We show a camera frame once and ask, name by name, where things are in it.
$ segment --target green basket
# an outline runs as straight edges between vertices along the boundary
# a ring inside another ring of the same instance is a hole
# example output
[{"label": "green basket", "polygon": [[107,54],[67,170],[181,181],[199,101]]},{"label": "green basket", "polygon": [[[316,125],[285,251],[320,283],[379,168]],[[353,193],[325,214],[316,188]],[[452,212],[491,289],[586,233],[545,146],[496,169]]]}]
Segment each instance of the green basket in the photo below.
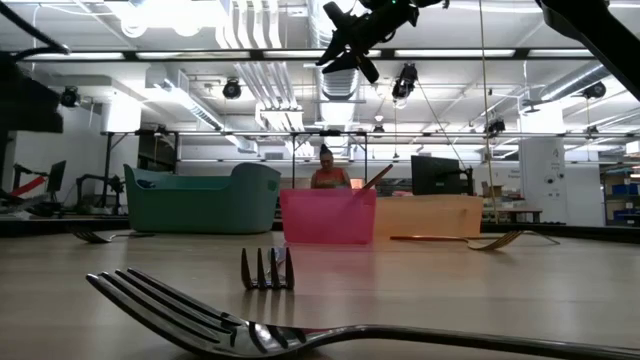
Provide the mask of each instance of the green basket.
[{"label": "green basket", "polygon": [[[131,227],[140,232],[255,234],[271,230],[280,173],[242,163],[231,176],[179,176],[124,165]],[[139,180],[153,184],[143,187]]]}]

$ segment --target pink plastic container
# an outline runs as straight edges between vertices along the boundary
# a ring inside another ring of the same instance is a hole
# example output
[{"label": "pink plastic container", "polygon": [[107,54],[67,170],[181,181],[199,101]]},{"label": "pink plastic container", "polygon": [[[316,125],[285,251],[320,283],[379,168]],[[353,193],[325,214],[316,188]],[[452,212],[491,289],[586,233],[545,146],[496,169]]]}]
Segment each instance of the pink plastic container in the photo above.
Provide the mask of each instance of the pink plastic container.
[{"label": "pink plastic container", "polygon": [[280,192],[284,238],[290,243],[369,244],[376,191],[289,189]]}]

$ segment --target woman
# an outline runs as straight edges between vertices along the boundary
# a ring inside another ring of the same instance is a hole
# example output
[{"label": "woman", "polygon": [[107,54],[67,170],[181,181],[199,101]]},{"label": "woman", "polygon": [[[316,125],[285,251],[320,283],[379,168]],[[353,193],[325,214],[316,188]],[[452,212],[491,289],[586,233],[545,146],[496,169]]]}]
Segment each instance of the woman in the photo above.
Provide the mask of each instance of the woman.
[{"label": "woman", "polygon": [[333,153],[325,144],[320,146],[320,165],[322,169],[316,170],[311,177],[312,189],[351,189],[349,175],[343,169],[333,167]]}]

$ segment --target black monitor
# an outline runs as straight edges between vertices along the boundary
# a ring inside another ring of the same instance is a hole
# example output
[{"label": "black monitor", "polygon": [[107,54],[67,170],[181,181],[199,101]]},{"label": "black monitor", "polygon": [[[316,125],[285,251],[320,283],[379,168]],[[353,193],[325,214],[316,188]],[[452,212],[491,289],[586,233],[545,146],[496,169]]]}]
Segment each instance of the black monitor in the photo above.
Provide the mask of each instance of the black monitor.
[{"label": "black monitor", "polygon": [[460,181],[458,160],[412,156],[411,177],[413,195],[460,195],[467,192]]},{"label": "black monitor", "polygon": [[49,179],[47,180],[47,193],[55,193],[62,188],[62,178],[64,177],[64,168],[67,166],[67,161],[60,161],[51,166],[49,171]]}]

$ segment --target table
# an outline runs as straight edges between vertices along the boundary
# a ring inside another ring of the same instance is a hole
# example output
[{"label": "table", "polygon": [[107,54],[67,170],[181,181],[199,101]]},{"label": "table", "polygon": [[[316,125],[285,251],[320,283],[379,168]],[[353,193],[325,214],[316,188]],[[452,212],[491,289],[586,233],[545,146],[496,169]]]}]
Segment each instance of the table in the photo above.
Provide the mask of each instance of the table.
[{"label": "table", "polygon": [[[542,213],[542,209],[536,208],[498,208],[497,211],[499,213],[508,213],[512,223],[518,222],[518,214],[531,214],[533,215],[533,222],[539,223],[540,214]],[[484,213],[493,214],[493,209],[485,209]]]},{"label": "table", "polygon": [[[382,323],[640,347],[640,247],[523,236],[502,252],[462,243],[392,242],[368,249],[294,246],[294,294],[245,292],[258,246],[281,233],[162,235],[87,245],[70,235],[0,239],[3,360],[189,360],[95,291],[87,273],[136,267],[245,319],[330,327]],[[474,349],[361,340],[308,359],[534,359]]]},{"label": "table", "polygon": [[640,214],[623,214],[625,220],[633,220],[633,226],[640,227]]}]

